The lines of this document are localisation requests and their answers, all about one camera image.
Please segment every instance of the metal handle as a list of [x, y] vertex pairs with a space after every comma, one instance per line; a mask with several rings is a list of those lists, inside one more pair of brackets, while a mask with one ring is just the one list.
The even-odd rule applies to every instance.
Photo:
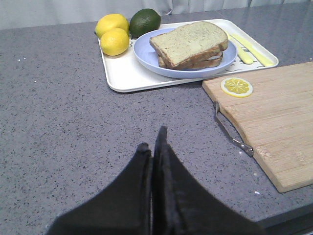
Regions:
[[222, 129], [222, 131], [226, 134], [226, 136], [230, 139], [230, 141], [232, 143], [234, 143], [234, 145], [236, 145], [237, 147], [241, 148], [243, 151], [245, 151], [250, 157], [253, 156], [254, 154], [254, 150], [253, 148], [245, 143], [242, 143], [236, 139], [234, 139], [230, 133], [227, 131], [226, 127], [223, 125], [223, 123], [221, 122], [221, 120], [218, 118], [218, 113], [220, 111], [220, 104], [217, 101], [214, 101], [214, 109], [215, 109], [215, 121], [219, 124], [220, 128]]

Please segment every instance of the speckled countertop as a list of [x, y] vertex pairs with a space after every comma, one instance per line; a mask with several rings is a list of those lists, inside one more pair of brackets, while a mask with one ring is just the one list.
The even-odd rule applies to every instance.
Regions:
[[[164, 16], [162, 23], [205, 19], [234, 22], [279, 66], [312, 60], [312, 2]], [[153, 150], [163, 124], [186, 168], [235, 211], [264, 226], [313, 212], [312, 185], [278, 193], [226, 139], [201, 82], [111, 90], [95, 24], [0, 31], [1, 234], [44, 234], [55, 217], [105, 188], [138, 144]]]

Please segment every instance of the bread slice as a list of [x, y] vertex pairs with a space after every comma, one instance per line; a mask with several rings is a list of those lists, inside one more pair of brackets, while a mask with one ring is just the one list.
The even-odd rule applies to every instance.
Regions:
[[226, 33], [209, 22], [195, 22], [149, 39], [166, 67], [183, 70], [227, 49]]
[[[199, 62], [187, 67], [186, 69], [199, 70], [199, 69], [204, 69], [204, 68], [216, 67], [216, 66], [220, 65], [222, 59], [223, 59], [223, 53], [220, 51], [217, 55], [212, 56], [212, 57], [208, 58], [207, 60], [199, 61]], [[168, 67], [166, 66], [166, 64], [165, 64], [165, 62], [161, 56], [157, 55], [157, 60], [158, 60], [158, 65], [161, 68], [168, 69]]]

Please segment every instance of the lemon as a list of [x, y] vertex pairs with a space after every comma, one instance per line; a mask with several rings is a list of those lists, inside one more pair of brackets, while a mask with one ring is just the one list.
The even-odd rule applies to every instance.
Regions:
[[129, 46], [129, 36], [121, 28], [113, 28], [102, 35], [100, 47], [106, 55], [115, 56], [122, 54]]
[[253, 92], [253, 87], [248, 81], [237, 77], [225, 78], [221, 82], [221, 89], [226, 94], [239, 98], [247, 97]]
[[153, 9], [145, 8], [133, 15], [129, 23], [129, 32], [134, 38], [153, 30], [161, 25], [161, 16]]
[[94, 29], [95, 34], [98, 38], [113, 28], [121, 28], [128, 33], [129, 24], [127, 19], [121, 14], [108, 14], [102, 17]]

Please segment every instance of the white tray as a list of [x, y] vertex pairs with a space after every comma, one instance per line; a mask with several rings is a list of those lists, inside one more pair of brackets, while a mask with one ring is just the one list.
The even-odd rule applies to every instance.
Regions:
[[[254, 58], [254, 62], [251, 65], [244, 64], [237, 57], [234, 63], [229, 66], [229, 68], [211, 77], [192, 78], [192, 79], [175, 79], [175, 78], [165, 77], [165, 76], [156, 74], [146, 69], [145, 67], [143, 67], [137, 61], [135, 54], [134, 54], [133, 45], [135, 43], [135, 39], [131, 39], [130, 48], [128, 48], [126, 52], [124, 52], [123, 54], [119, 56], [107, 56], [101, 52], [106, 79], [107, 79], [107, 83], [109, 87], [117, 92], [127, 93], [127, 92], [141, 91], [141, 90], [147, 90], [147, 89], [152, 89], [152, 88], [166, 87], [166, 86], [172, 86], [172, 85], [177, 85], [177, 84], [195, 82], [195, 81], [205, 80], [208, 78], [219, 77], [225, 74], [267, 69], [267, 68], [276, 67], [278, 65], [279, 61], [273, 54], [271, 54], [263, 46], [257, 43], [244, 31], [242, 31], [233, 22], [223, 20], [223, 19], [205, 20], [205, 21], [216, 24], [217, 26], [224, 29], [230, 34], [236, 33], [242, 36], [243, 38], [247, 39], [249, 42], [253, 44], [255, 49], [257, 49], [260, 53], [264, 54], [267, 58], [272, 60], [274, 62], [274, 65], [269, 66], [269, 67], [264, 67], [251, 54], [251, 56]], [[173, 27], [184, 25], [184, 24], [190, 24], [193, 22], [162, 24], [160, 28], [173, 28]]]

